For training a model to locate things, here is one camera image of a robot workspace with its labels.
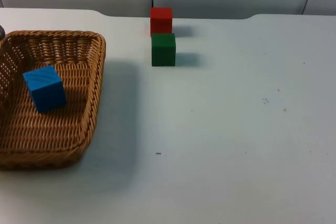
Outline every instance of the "blue wooden block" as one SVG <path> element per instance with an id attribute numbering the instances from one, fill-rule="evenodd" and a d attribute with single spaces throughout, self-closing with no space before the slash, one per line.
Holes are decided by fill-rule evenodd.
<path id="1" fill-rule="evenodd" d="M 38 112 L 46 112 L 67 103 L 62 81 L 53 66 L 26 72 L 23 78 Z"/>

